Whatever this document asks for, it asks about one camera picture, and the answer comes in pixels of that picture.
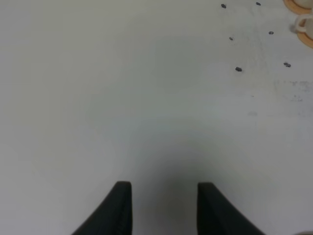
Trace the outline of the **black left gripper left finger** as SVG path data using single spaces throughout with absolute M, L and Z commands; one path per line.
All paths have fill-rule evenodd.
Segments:
M 132 185 L 119 181 L 75 235 L 131 235 L 133 232 Z

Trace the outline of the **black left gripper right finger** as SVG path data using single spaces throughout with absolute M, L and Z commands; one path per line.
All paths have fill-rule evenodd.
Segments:
M 198 183 L 197 234 L 262 235 L 213 183 Z

